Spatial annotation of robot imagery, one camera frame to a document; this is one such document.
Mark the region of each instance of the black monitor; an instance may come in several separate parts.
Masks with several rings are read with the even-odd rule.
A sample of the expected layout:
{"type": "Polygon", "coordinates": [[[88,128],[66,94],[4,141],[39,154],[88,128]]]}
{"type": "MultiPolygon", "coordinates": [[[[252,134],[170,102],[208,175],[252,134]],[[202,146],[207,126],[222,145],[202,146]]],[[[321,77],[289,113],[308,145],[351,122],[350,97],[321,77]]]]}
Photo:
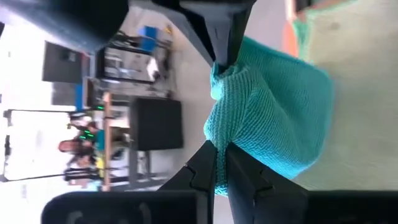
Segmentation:
{"type": "Polygon", "coordinates": [[[81,84],[81,58],[82,54],[79,52],[46,42],[42,80],[81,84]]]}

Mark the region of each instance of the teal cloth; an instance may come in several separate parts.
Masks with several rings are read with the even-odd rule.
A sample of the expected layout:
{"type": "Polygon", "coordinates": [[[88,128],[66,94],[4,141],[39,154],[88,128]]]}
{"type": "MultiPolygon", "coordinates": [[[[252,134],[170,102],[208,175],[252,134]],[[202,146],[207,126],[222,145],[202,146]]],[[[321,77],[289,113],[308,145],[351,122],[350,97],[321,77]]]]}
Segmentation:
{"type": "Polygon", "coordinates": [[[204,127],[218,148],[216,194],[227,195],[230,142],[288,179],[319,158],[333,101],[325,72],[245,37],[237,62],[217,74],[214,66],[216,103],[204,127]]]}
{"type": "Polygon", "coordinates": [[[96,149],[98,151],[105,151],[105,131],[102,129],[97,132],[96,149]]]}

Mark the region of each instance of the person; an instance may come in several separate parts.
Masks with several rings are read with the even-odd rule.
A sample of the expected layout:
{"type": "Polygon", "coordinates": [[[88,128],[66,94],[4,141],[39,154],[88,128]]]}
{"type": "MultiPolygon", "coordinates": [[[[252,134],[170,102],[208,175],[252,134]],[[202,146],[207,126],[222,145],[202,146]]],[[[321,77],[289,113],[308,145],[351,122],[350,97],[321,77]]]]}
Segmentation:
{"type": "MultiPolygon", "coordinates": [[[[86,126],[78,126],[72,124],[77,130],[78,134],[73,139],[63,140],[58,145],[60,152],[69,152],[73,154],[73,158],[67,163],[70,167],[72,163],[78,162],[79,160],[90,162],[92,165],[96,162],[95,155],[95,144],[98,141],[98,150],[104,150],[104,131],[99,130],[95,121],[89,122],[86,126]],[[82,139],[84,131],[89,131],[94,135],[91,139],[82,139]]],[[[128,147],[128,141],[125,137],[127,129],[112,127],[112,148],[128,147]]]]}

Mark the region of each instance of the knitted towel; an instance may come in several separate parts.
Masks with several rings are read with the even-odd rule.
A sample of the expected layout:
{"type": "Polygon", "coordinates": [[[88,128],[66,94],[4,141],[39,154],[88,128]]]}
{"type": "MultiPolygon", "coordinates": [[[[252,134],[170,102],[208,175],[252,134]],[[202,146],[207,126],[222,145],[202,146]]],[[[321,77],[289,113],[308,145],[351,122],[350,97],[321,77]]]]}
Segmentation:
{"type": "Polygon", "coordinates": [[[235,65],[217,74],[214,66],[216,103],[204,127],[218,148],[216,194],[227,195],[230,142],[289,179],[316,161],[332,111],[325,73],[245,37],[235,65]]]}

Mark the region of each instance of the cable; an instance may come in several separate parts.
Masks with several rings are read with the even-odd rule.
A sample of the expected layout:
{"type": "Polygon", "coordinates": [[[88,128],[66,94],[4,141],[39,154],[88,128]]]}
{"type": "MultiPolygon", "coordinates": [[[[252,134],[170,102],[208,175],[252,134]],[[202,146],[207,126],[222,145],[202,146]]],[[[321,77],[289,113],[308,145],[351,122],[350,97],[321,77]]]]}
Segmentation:
{"type": "MultiPolygon", "coordinates": [[[[92,172],[99,172],[101,170],[123,170],[128,168],[129,166],[122,166],[122,167],[110,167],[110,168],[96,168],[94,169],[92,172]]],[[[67,175],[78,175],[78,174],[90,174],[90,172],[84,171],[84,172],[73,172],[72,173],[63,173],[63,174],[51,174],[51,175],[42,175],[42,176],[37,176],[37,177],[26,177],[26,178],[21,178],[21,179],[14,179],[14,180],[7,180],[3,183],[8,183],[8,182],[17,182],[17,181],[24,181],[24,180],[35,180],[35,179],[44,179],[44,178],[51,178],[51,177],[63,177],[63,176],[67,176],[67,175]]]]}

